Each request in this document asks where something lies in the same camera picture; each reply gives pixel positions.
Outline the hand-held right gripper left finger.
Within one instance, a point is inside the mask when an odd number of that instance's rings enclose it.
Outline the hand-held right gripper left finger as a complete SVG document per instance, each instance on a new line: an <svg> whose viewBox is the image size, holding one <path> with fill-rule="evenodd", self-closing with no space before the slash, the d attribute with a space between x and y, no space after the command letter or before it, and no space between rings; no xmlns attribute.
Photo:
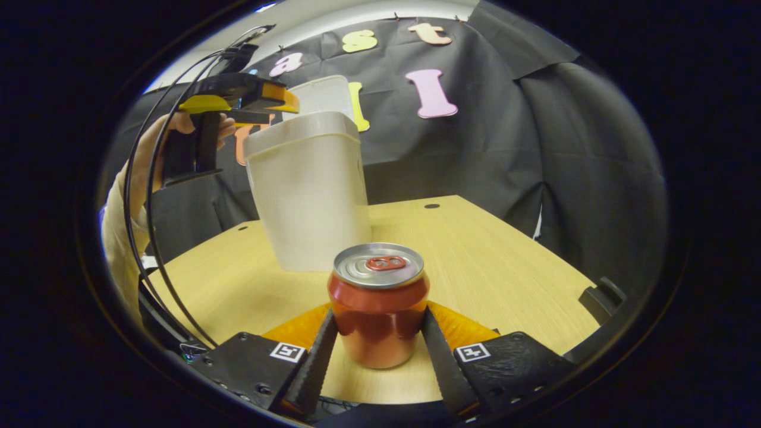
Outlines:
<svg viewBox="0 0 761 428"><path fill-rule="evenodd" d="M337 335L331 304L321 304L267 333L236 333L190 366L244 403L306 417L315 412Z"/></svg>

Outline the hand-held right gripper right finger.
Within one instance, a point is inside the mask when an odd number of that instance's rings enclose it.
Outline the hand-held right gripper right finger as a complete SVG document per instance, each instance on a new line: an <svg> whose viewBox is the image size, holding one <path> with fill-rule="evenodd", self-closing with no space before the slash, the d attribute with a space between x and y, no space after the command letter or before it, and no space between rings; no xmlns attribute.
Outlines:
<svg viewBox="0 0 761 428"><path fill-rule="evenodd" d="M434 301L422 336L446 409L457 417L522 405L576 368L525 332L501 335Z"/></svg>

